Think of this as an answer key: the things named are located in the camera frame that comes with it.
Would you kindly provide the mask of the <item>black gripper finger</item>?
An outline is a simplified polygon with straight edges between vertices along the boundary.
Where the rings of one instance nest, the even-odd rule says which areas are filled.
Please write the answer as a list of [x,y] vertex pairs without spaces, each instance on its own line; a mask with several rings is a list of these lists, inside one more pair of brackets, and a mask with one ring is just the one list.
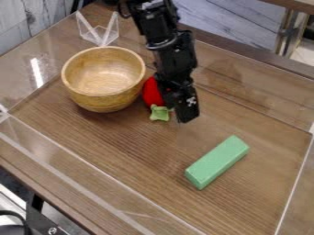
[[160,92],[162,99],[167,108],[174,108],[172,100],[172,85],[166,82],[158,82],[158,90]]
[[187,123],[199,116],[199,99],[192,85],[180,87],[172,93],[172,103],[179,123]]

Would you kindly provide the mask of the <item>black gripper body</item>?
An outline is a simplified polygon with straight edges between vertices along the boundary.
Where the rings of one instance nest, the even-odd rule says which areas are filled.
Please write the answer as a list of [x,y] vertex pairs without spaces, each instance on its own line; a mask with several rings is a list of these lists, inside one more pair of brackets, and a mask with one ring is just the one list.
[[167,38],[151,42],[155,53],[156,87],[166,95],[170,92],[195,95],[191,73],[198,67],[195,39],[190,30],[176,30]]

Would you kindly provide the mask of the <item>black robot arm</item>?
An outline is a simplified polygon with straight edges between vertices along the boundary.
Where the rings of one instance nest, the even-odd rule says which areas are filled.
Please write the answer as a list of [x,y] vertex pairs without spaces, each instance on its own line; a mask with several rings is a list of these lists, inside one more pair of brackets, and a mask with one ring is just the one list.
[[166,107],[180,123],[200,114],[199,99],[191,74],[198,67],[192,32],[178,27],[179,14],[172,0],[101,0],[113,6],[121,18],[132,18],[154,53],[156,88]]

